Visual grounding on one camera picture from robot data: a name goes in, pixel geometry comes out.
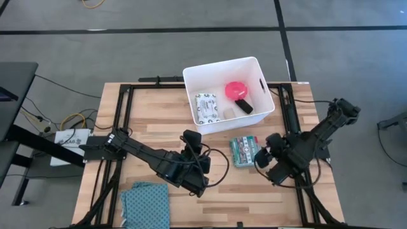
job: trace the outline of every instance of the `white plastic bin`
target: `white plastic bin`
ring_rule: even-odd
[[[255,57],[188,67],[184,69],[183,76],[193,121],[201,134],[253,125],[274,111],[272,96]],[[232,81],[240,81],[248,88],[248,94],[244,100],[253,107],[250,114],[246,114],[234,101],[226,97],[225,86]],[[217,110],[221,121],[199,124],[195,100],[195,95],[199,93],[216,94]],[[225,120],[223,111],[229,108],[233,109],[236,118]]]

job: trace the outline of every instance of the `pink object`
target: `pink object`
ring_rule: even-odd
[[[244,99],[247,95],[247,87],[242,82],[231,82],[226,85],[224,92],[227,98],[237,101],[239,99]]]

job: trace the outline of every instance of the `black clamp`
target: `black clamp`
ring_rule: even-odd
[[[160,78],[160,76],[157,76],[156,79],[157,80],[155,81],[155,87],[160,88],[161,87],[161,84],[160,84],[161,78]]]
[[[237,229],[243,229],[243,222],[237,222]]]

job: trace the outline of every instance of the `teal towel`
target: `teal towel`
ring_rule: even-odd
[[[136,182],[120,196],[123,223],[129,229],[170,228],[170,206],[166,184]]]

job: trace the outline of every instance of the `gray carpet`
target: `gray carpet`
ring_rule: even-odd
[[[407,24],[405,1],[281,0],[281,6],[286,26]],[[10,0],[0,17],[3,31],[277,25],[273,1],[266,0],[106,0],[94,10],[76,0]],[[288,32],[298,81],[310,81],[316,99],[344,97],[362,108],[359,121],[338,131],[329,147],[351,225],[407,225],[407,193],[401,189],[407,169],[384,155],[376,132],[378,121],[407,111],[406,38],[407,31]],[[38,62],[38,74],[93,95],[100,95],[105,82],[181,75],[188,66],[247,56],[257,57],[267,80],[288,80],[279,32],[0,36],[0,61]],[[35,79],[28,97],[55,122],[99,106],[97,99],[62,90]],[[24,106],[35,111],[29,102]],[[317,110],[324,118],[326,105]],[[36,132],[21,116],[16,123]],[[407,164],[399,129],[381,135],[387,151]],[[19,172],[12,167],[9,174]],[[71,223],[80,177],[30,181],[24,199],[31,204],[12,207],[19,180],[8,177],[0,189],[0,228]]]

